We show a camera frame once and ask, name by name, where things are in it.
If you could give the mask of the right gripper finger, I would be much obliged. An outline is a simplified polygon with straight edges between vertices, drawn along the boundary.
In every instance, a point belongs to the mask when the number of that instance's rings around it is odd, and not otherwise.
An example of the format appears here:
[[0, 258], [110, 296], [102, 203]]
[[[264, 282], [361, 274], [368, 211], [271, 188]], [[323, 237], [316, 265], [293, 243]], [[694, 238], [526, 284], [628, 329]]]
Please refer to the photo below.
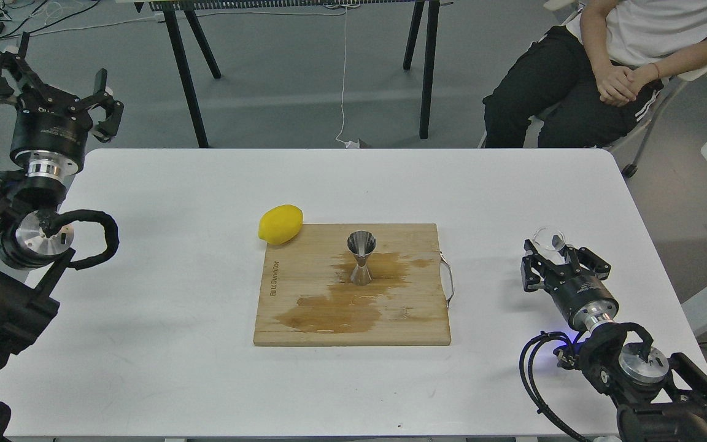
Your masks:
[[575, 248], [571, 244], [565, 244], [561, 252], [568, 268], [564, 270], [564, 276], [589, 275], [603, 281], [611, 274], [611, 265], [589, 248]]
[[525, 293], [546, 289], [546, 274], [554, 269], [554, 263], [540, 254], [533, 241], [525, 239], [525, 255], [521, 261], [522, 286]]

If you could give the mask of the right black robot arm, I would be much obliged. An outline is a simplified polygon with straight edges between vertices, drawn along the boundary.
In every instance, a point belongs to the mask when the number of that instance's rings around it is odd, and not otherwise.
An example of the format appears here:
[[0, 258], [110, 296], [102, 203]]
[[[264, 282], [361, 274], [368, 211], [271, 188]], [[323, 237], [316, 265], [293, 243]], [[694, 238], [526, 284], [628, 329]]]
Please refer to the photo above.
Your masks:
[[575, 339], [562, 331], [539, 333], [523, 347], [519, 370], [538, 413], [578, 441], [573, 430], [552, 411], [534, 381], [533, 364], [542, 345], [559, 341], [558, 366], [580, 370], [617, 409], [623, 441], [707, 441], [707, 375], [685, 354], [664, 356], [651, 334], [639, 324], [615, 322], [619, 305], [603, 285], [611, 266], [587, 248], [554, 238], [563, 263], [543, 257], [530, 239], [521, 262], [523, 289], [548, 293]]

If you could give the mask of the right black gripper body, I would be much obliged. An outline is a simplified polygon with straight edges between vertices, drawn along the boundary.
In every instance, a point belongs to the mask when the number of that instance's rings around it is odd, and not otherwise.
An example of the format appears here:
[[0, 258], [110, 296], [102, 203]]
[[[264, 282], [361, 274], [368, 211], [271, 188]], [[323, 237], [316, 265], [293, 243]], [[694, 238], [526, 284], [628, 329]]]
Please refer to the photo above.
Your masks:
[[550, 294], [570, 329], [592, 332], [601, 324], [612, 324], [619, 310], [617, 300], [603, 285], [609, 272], [609, 264], [595, 269], [544, 264], [539, 273], [543, 289]]

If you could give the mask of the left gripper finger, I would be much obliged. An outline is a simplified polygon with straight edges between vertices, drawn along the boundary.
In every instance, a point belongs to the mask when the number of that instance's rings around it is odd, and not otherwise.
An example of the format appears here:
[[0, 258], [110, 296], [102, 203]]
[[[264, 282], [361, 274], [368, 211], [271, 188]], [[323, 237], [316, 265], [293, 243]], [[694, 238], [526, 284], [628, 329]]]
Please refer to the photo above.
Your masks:
[[20, 112], [54, 112], [71, 102], [68, 91], [50, 86], [26, 61], [29, 33], [23, 33], [19, 47], [0, 51], [0, 104], [10, 104]]
[[[106, 113], [104, 120], [98, 123], [91, 123], [89, 111], [101, 108]], [[120, 129], [120, 122], [123, 116], [124, 104], [113, 97], [113, 93], [107, 89], [107, 70], [101, 68], [95, 77], [95, 92], [89, 97], [80, 99], [77, 102], [77, 117], [86, 123], [87, 131], [100, 142], [107, 143], [113, 140]]]

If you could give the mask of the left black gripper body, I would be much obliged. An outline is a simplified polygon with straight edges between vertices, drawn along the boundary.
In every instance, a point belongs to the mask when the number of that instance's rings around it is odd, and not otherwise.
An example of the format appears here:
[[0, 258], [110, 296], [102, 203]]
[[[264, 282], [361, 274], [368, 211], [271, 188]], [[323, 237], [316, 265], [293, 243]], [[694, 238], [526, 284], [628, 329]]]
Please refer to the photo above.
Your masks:
[[50, 112], [45, 107], [17, 106], [9, 156], [28, 178], [63, 180], [84, 167], [86, 143], [93, 126], [88, 112]]

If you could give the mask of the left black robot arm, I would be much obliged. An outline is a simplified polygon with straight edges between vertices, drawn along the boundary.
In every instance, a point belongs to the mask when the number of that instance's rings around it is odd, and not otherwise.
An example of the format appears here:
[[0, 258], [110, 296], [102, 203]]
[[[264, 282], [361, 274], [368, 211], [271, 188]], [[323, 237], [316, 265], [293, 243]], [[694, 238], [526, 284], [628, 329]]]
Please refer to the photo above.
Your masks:
[[[0, 171], [0, 369], [56, 317], [51, 294], [64, 272], [98, 266], [120, 245], [111, 215], [59, 208], [68, 179], [84, 167], [89, 135], [110, 142], [124, 105], [104, 69], [86, 98], [44, 83], [27, 62], [29, 41], [23, 33], [19, 47], [0, 51], [0, 104], [17, 111], [9, 149], [16, 168]], [[0, 441], [11, 415], [0, 401]]]

